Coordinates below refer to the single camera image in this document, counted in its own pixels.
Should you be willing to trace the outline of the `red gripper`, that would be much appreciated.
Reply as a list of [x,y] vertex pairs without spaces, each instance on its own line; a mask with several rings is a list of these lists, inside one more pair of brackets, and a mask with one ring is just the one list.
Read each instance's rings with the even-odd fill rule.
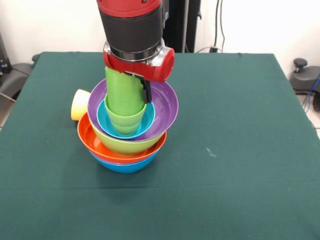
[[151,103],[152,90],[150,81],[162,84],[169,78],[175,62],[175,51],[172,48],[165,47],[151,60],[126,62],[115,57],[109,48],[104,48],[103,59],[106,66],[112,70],[143,77],[140,79],[143,101]]

